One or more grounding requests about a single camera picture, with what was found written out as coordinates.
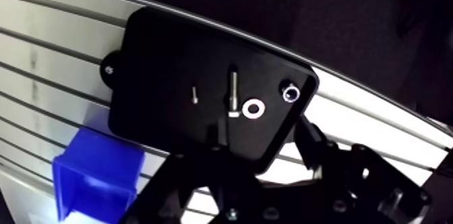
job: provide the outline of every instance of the blue bin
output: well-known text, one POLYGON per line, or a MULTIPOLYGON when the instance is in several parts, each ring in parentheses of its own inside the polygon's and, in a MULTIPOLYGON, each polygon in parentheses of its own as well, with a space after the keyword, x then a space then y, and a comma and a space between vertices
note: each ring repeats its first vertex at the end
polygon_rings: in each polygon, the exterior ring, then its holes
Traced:
POLYGON ((117 223, 134 201, 144 151, 82 128, 65 152, 53 159, 58 219, 79 211, 117 223))

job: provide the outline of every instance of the bolt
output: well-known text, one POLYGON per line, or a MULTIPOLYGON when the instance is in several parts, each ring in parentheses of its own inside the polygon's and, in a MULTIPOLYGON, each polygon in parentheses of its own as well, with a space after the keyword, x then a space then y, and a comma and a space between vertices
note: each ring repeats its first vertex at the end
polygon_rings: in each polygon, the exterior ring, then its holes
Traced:
POLYGON ((344 213, 348 210, 348 206, 343 200, 335 200, 332 206, 337 213, 344 213))
POLYGON ((275 207, 268 207, 263 211, 263 218, 267 221, 276 221, 279 217, 280 213, 275 207))
POLYGON ((107 74, 113 74, 113 68, 109 65, 106 66, 104 70, 107 74))
POLYGON ((230 73, 230 107, 228 117, 239 117, 240 112, 237 110, 239 97, 237 96, 237 72, 230 73))
POLYGON ((192 86, 192 103, 193 104, 198 103, 197 88, 195 86, 192 86))
POLYGON ((236 211, 236 209, 234 208, 230 209, 226 215, 227 215, 226 218, 229 221, 237 221, 238 212, 236 211))

